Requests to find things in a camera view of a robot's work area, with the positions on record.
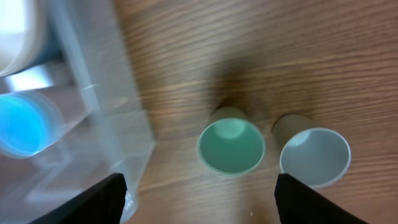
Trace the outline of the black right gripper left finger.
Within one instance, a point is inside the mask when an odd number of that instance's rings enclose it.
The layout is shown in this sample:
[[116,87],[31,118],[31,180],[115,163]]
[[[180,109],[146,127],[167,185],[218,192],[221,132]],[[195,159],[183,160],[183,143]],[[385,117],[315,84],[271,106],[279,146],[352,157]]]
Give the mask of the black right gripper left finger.
[[126,192],[124,175],[111,174],[31,224],[119,224]]

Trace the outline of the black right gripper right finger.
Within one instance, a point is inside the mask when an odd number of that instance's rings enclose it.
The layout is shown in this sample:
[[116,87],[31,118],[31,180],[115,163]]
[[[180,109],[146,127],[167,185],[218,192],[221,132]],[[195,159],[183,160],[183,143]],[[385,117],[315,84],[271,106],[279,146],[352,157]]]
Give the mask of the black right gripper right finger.
[[281,224],[365,224],[289,174],[280,174],[274,191]]

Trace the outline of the grey small cup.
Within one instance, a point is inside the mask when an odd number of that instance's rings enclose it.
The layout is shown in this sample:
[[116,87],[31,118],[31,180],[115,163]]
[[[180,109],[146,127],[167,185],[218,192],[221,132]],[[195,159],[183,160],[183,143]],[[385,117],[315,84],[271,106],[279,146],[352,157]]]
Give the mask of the grey small cup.
[[312,189],[338,182],[351,164],[351,147],[338,132],[300,114],[281,116],[272,134],[280,152],[279,167]]

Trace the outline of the mint green small cup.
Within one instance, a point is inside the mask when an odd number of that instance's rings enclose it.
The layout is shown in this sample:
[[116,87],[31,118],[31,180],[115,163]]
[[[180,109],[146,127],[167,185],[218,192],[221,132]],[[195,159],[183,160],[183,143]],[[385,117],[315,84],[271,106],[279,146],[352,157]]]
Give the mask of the mint green small cup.
[[200,162],[216,175],[237,177],[253,171],[266,155],[259,128],[237,107],[220,107],[197,141]]

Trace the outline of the light blue small cup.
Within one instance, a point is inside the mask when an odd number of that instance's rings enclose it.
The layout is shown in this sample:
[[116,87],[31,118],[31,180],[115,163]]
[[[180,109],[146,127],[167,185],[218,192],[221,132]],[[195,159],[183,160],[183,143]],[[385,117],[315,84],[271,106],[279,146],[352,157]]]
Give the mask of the light blue small cup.
[[57,142],[63,118],[55,104],[36,91],[1,95],[1,154],[25,159]]

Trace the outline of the dark blue bowl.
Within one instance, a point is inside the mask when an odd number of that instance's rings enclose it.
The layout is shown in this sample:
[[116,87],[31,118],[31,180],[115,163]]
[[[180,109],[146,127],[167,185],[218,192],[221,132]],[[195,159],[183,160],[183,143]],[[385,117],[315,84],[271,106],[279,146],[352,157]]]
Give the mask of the dark blue bowl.
[[56,60],[61,57],[61,49],[58,43],[57,36],[52,27],[46,31],[45,39],[39,49],[33,53],[27,65],[24,65],[19,71],[24,71],[37,65],[42,65],[51,60]]

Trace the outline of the cream bowl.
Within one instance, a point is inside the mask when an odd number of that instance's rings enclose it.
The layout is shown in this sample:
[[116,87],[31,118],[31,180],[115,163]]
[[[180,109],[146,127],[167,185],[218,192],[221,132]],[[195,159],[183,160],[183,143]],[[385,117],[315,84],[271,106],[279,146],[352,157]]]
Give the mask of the cream bowl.
[[1,0],[1,76],[25,69],[39,56],[47,34],[39,0]]

